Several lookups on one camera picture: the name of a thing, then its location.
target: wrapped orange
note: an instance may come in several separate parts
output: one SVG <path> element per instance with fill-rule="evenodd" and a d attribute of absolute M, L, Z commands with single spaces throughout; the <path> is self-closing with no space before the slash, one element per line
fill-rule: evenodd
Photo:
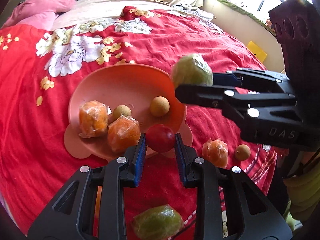
<path fill-rule="evenodd" d="M 228 145 L 217 139 L 209 139 L 202 147 L 202 156 L 218 168 L 228 165 Z"/>
<path fill-rule="evenodd" d="M 140 136 L 139 122 L 131 116 L 121 115 L 109 126 L 108 144 L 114 153 L 123 153 L 128 147 L 137 145 Z"/>
<path fill-rule="evenodd" d="M 82 138 L 98 137 L 107 133 L 108 109 L 98 101 L 86 102 L 80 106 L 79 122 Z"/>

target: plastic wrap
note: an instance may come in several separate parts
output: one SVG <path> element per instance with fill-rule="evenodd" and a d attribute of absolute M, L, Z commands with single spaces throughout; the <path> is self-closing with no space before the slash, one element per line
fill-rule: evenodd
<path fill-rule="evenodd" d="M 132 222 L 134 233 L 142 240 L 165 240 L 183 227 L 182 217 L 169 205 L 150 208 L 135 216 Z"/>
<path fill-rule="evenodd" d="M 82 138 L 104 135 L 108 131 L 108 108 L 98 101 L 86 102 L 80 106 L 79 123 Z"/>
<path fill-rule="evenodd" d="M 140 136 L 139 122 L 122 114 L 109 126 L 108 144 L 114 153 L 123 153 L 128 147 L 137 145 Z"/>
<path fill-rule="evenodd" d="M 218 168 L 226 168 L 228 165 L 228 145 L 217 139 L 209 139 L 202 147 L 202 156 Z"/>
<path fill-rule="evenodd" d="M 172 67 L 171 79 L 175 88 L 180 84 L 212 86 L 212 70 L 201 54 L 193 53 L 180 58 Z"/>

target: blanket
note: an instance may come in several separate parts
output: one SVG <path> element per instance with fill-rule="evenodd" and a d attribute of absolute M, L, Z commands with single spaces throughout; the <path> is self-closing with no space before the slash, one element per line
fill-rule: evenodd
<path fill-rule="evenodd" d="M 23 233 L 77 169 L 107 164 L 93 155 L 75 159 L 63 144 L 69 99 L 80 81 L 92 71 L 119 63 L 136 62 L 170 73 L 181 56 L 194 52 L 201 53 L 214 72 L 265 69 L 234 37 L 176 10 L 127 6 L 120 17 L 54 32 L 30 25 L 0 30 L 0 191 Z M 199 156 L 203 143 L 220 138 L 228 144 L 227 168 L 240 166 L 264 194 L 268 192 L 276 165 L 272 147 L 242 141 L 238 127 L 217 109 L 188 106 L 186 123 Z M 243 143 L 251 156 L 239 162 L 234 151 Z M 196 190 L 185 189 L 175 159 L 160 154 L 146 160 L 140 186 L 125 189 L 124 198 L 129 240 L 137 240 L 133 217 L 148 208 L 169 204 L 186 227 L 196 217 Z M 191 240 L 193 231 L 191 226 L 176 239 Z"/>

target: white flower print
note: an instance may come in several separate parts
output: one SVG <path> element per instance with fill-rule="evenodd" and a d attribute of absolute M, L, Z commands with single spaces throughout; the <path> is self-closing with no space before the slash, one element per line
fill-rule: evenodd
<path fill-rule="evenodd" d="M 57 29 L 52 34 L 45 33 L 44 38 L 46 40 L 40 39 L 36 44 L 37 56 L 43 57 L 52 51 L 54 47 L 68 44 L 73 34 L 73 28 Z"/>
<path fill-rule="evenodd" d="M 80 25 L 76 25 L 74 32 L 75 34 L 83 34 L 87 32 L 95 33 L 98 31 L 103 31 L 109 26 L 113 25 L 114 23 L 119 22 L 118 18 L 119 17 L 101 18 Z"/>
<path fill-rule="evenodd" d="M 44 69 L 49 70 L 53 77 L 58 75 L 66 76 L 73 74 L 82 67 L 82 61 L 92 62 L 100 57 L 100 52 L 104 48 L 102 38 L 87 36 L 72 36 L 68 45 L 56 46 L 53 49 L 53 56 L 45 65 Z"/>
<path fill-rule="evenodd" d="M 182 11 L 177 11 L 177 10 L 168 10 L 167 13 L 170 13 L 172 15 L 179 16 L 179 17 L 191 17 L 191 16 L 187 15 L 186 13 L 184 13 Z"/>
<path fill-rule="evenodd" d="M 270 145 L 265 145 L 265 144 L 263 144 L 263 145 L 262 145 L 262 148 L 263 148 L 266 152 L 268 152 L 268 151 L 270 151 L 271 146 L 270 146 Z"/>
<path fill-rule="evenodd" d="M 249 94 L 249 95 L 257 95 L 257 94 L 259 94 L 259 92 L 256 92 L 256 91 L 249 91 L 249 92 L 248 92 L 248 94 Z"/>
<path fill-rule="evenodd" d="M 43 57 L 52 50 L 54 43 L 54 34 L 50 35 L 49 33 L 44 34 L 44 38 L 40 39 L 36 44 L 37 56 Z"/>
<path fill-rule="evenodd" d="M 134 20 L 125 21 L 115 23 L 115 31 L 116 32 L 130 32 L 130 33 L 143 33 L 150 34 L 152 28 L 150 28 L 144 21 L 140 20 L 140 18 L 135 18 Z"/>
<path fill-rule="evenodd" d="M 223 237 L 228 236 L 228 224 L 227 224 L 227 212 L 222 211 L 222 229 L 223 229 Z"/>

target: red fruit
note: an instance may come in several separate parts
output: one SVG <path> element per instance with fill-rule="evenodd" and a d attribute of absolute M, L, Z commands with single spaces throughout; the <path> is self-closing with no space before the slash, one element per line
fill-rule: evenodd
<path fill-rule="evenodd" d="M 147 130 L 146 143 L 151 150 L 158 153 L 165 153 L 174 147 L 175 136 L 169 127 L 163 124 L 156 124 Z"/>

